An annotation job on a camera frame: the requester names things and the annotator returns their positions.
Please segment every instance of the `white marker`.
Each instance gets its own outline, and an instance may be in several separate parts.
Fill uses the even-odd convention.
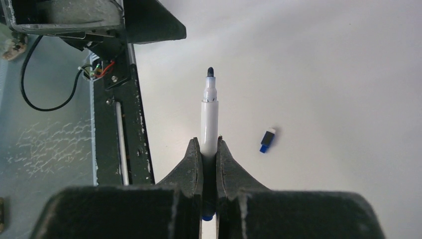
[[[214,160],[218,142],[218,101],[214,69],[208,68],[201,109],[201,143],[203,161]]]
[[[215,214],[215,160],[218,143],[218,101],[214,69],[208,68],[201,109],[201,155],[204,173],[202,219],[212,220]]]

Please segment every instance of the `black cable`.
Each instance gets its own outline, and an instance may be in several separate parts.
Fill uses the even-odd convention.
[[[116,0],[110,0],[111,3],[113,3],[115,6],[117,6],[117,8],[122,12],[122,16],[123,16],[123,8],[121,7],[121,5],[119,3],[116,2]]]
[[[89,71],[88,70],[86,70],[86,68],[87,67],[91,67],[92,69],[94,69],[94,67],[93,67],[93,65],[90,65],[90,64],[86,64],[86,65],[83,65],[81,68],[84,70],[84,75],[85,75],[85,77],[86,78],[90,78],[91,76],[90,76],[90,73],[89,73]]]
[[[23,65],[22,65],[22,68],[21,68],[21,70],[20,70],[20,92],[22,93],[22,96],[23,96],[23,99],[25,100],[25,102],[31,107],[31,108],[33,108],[34,110],[37,110],[37,111],[43,111],[43,112],[48,112],[48,111],[55,111],[55,110],[58,110],[58,109],[60,109],[61,107],[63,107],[63,106],[65,106],[72,98],[73,98],[73,95],[75,94],[75,91],[76,91],[76,86],[77,86],[77,84],[78,84],[78,79],[79,79],[79,76],[81,75],[81,73],[84,71],[83,69],[84,69],[84,66],[82,67],[82,69],[81,70],[79,70],[78,71],[78,73],[76,74],[76,78],[75,78],[75,83],[73,84],[73,90],[72,90],[72,92],[71,92],[71,94],[70,94],[70,96],[69,96],[69,98],[63,103],[63,104],[61,104],[61,105],[59,105],[59,106],[57,106],[57,107],[54,107],[54,108],[49,108],[49,109],[42,109],[42,108],[38,108],[37,106],[35,106],[35,105],[33,105],[30,101],[29,101],[29,99],[28,99],[28,97],[26,96],[26,93],[25,93],[25,87],[24,87],[24,85],[23,85],[23,79],[24,79],[24,76],[25,76],[25,70],[26,70],[26,66],[28,65],[28,62],[29,62],[29,59],[31,58],[31,56],[32,56],[32,53],[34,52],[34,50],[35,50],[35,48],[37,47],[37,45],[38,45],[38,43],[40,42],[40,40],[42,39],[42,36],[39,36],[39,37],[37,37],[37,39],[35,40],[35,42],[34,42],[34,44],[31,46],[31,48],[29,49],[29,51],[28,51],[28,54],[26,55],[26,57],[25,57],[25,60],[23,61]]]

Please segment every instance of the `black marker tip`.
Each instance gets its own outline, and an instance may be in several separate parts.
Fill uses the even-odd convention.
[[[214,68],[213,67],[208,68],[208,77],[214,77]]]

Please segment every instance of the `metal rod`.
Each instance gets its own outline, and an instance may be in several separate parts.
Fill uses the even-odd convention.
[[[118,4],[121,7],[121,10],[123,11],[122,14],[124,15],[124,4],[123,0],[113,0],[116,4]],[[136,57],[135,57],[135,49],[133,48],[132,43],[127,44],[127,53],[129,55],[129,64],[135,64],[136,65]]]
[[[126,146],[124,145],[124,134],[123,134],[123,118],[121,116],[121,104],[116,102],[116,117],[117,117],[117,131],[119,137],[119,150],[120,150],[120,171],[123,179],[123,185],[129,185],[129,172],[127,170],[127,159],[126,159]]]

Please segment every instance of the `wire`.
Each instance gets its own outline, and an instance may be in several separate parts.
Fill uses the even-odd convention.
[[[86,64],[86,65],[83,65],[83,66],[81,66],[81,67],[78,67],[78,70],[81,70],[81,69],[83,69],[84,70],[84,76],[85,76],[85,78],[90,78],[91,77],[91,75],[90,75],[90,72],[86,69],[87,67],[91,67],[91,68],[94,68],[92,65],[90,65],[90,64]]]
[[[101,72],[101,74],[96,75],[96,77],[103,77],[107,74],[107,71],[110,69],[110,67],[112,67],[114,65],[115,61],[111,61],[111,64],[109,64],[104,70],[103,72]]]
[[[57,106],[57,107],[54,107],[54,108],[49,108],[49,109],[42,109],[42,108],[39,108],[39,107],[37,107],[37,106],[33,105],[33,104],[31,103],[31,101],[29,101],[28,96],[26,96],[26,93],[25,93],[25,87],[24,87],[24,84],[23,84],[23,80],[24,80],[24,77],[25,77],[26,66],[28,65],[29,59],[31,59],[32,53],[34,52],[35,48],[37,47],[37,45],[38,45],[38,43],[41,41],[41,39],[42,39],[42,36],[37,37],[37,39],[35,40],[34,44],[31,46],[30,50],[28,51],[28,54],[26,55],[25,60],[23,61],[23,65],[22,65],[22,68],[21,68],[21,70],[20,70],[20,92],[22,93],[22,96],[23,96],[23,99],[25,100],[25,102],[26,102],[26,103],[27,103],[27,104],[28,104],[31,108],[33,108],[34,110],[37,110],[37,111],[49,112],[49,111],[55,111],[55,110],[58,110],[58,109],[60,109],[61,107],[63,107],[63,106],[65,106],[65,105],[67,105],[67,103],[69,103],[69,102],[70,102],[70,100],[73,98],[73,95],[75,95],[76,86],[77,86],[77,84],[78,84],[78,79],[79,79],[79,76],[80,76],[80,75],[81,75],[81,73],[84,71],[83,69],[86,67],[86,65],[85,65],[85,66],[83,66],[83,67],[82,67],[83,69],[79,70],[79,71],[78,71],[78,73],[76,74],[76,77],[75,77],[75,82],[74,82],[74,84],[73,84],[73,89],[72,89],[72,92],[71,92],[71,94],[70,94],[69,98],[68,98],[68,99],[67,99],[64,103],[62,103],[61,105],[59,105],[59,106]]]
[[[114,4],[122,12],[122,17],[123,17],[124,10],[123,10],[122,6],[118,2],[116,2],[116,0],[110,0],[110,2],[112,4]]]

